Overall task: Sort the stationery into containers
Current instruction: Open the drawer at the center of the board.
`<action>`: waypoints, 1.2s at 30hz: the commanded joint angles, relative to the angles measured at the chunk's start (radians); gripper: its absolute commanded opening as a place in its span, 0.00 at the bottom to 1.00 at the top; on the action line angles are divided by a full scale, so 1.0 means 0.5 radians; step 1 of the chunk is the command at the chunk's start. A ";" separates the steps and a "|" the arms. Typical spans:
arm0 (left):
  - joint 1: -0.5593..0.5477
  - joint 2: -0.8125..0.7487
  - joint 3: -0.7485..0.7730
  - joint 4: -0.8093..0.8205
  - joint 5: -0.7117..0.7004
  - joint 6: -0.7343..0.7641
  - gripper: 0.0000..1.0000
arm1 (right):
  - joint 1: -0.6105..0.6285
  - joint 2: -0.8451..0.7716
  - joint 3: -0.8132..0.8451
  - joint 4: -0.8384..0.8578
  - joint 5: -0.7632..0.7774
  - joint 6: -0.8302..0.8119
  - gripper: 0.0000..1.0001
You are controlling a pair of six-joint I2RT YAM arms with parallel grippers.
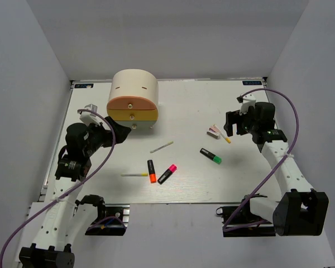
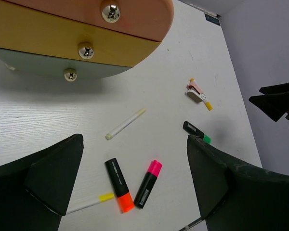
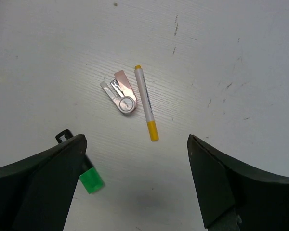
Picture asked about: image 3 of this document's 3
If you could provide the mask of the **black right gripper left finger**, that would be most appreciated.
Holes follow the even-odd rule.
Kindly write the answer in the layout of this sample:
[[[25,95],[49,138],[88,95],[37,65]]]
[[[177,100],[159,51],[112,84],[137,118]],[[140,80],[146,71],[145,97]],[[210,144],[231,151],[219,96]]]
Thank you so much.
[[[79,134],[0,167],[0,231],[62,231],[86,148]]]

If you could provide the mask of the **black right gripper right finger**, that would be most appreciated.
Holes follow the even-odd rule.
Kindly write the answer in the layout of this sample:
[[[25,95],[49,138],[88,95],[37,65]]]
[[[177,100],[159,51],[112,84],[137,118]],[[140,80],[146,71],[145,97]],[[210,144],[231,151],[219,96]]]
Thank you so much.
[[[289,231],[289,177],[248,165],[194,135],[187,148],[207,230]]]

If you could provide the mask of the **pink silver nail clipper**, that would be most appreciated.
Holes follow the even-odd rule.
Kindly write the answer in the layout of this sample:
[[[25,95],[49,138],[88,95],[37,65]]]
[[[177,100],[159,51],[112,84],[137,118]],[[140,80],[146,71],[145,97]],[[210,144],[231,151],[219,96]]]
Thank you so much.
[[[137,107],[136,95],[123,70],[116,72],[114,77],[110,82],[112,88],[104,81],[100,83],[100,86],[121,113],[130,114]]]

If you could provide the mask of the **yellow capped white marker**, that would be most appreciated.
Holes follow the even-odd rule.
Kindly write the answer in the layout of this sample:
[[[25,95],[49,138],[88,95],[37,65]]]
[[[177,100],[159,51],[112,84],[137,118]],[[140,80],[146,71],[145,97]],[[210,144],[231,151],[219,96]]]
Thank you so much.
[[[142,105],[143,105],[144,115],[145,115],[148,131],[149,131],[150,139],[151,141],[158,141],[159,140],[158,130],[156,127],[155,118],[154,118],[152,106],[150,103],[146,82],[144,79],[145,78],[144,73],[140,65],[135,66],[134,73],[135,73],[135,78],[136,78],[139,94],[140,94]]]

